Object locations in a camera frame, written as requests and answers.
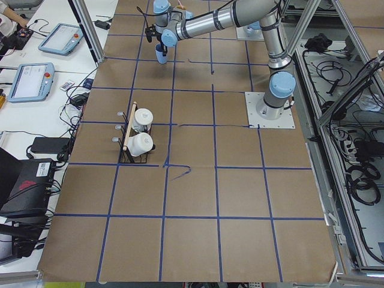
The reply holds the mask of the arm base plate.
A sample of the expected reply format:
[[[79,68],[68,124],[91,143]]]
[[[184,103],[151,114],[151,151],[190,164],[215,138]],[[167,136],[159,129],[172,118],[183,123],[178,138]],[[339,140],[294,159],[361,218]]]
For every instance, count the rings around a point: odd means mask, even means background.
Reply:
[[[248,126],[250,128],[295,129],[292,110],[287,100],[281,108],[264,102],[264,92],[245,92]]]
[[[236,28],[236,36],[240,41],[264,41],[261,29],[248,27]]]

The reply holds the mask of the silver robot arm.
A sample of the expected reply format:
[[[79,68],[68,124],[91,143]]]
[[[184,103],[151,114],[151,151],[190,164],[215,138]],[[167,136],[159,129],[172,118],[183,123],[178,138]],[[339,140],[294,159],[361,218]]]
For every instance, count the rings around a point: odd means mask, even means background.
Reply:
[[[171,6],[169,1],[154,1],[151,17],[153,25],[147,25],[148,42],[156,38],[162,53],[167,54],[181,40],[235,26],[249,27],[259,23],[266,45],[271,72],[269,88],[256,104],[256,112],[267,120],[278,119],[284,105],[295,90],[296,80],[289,70],[292,62],[280,28],[279,1],[229,1],[207,13],[194,16],[181,6]]]
[[[256,21],[254,23],[247,25],[245,31],[246,31],[247,35],[252,35],[252,34],[255,34],[257,32],[260,32],[261,31],[260,22]]]

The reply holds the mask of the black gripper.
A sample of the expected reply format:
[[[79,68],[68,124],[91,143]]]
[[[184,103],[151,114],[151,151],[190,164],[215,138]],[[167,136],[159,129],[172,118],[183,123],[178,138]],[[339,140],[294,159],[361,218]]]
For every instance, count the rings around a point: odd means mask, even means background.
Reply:
[[[157,51],[162,52],[163,57],[167,56],[167,47],[163,43],[157,44]]]

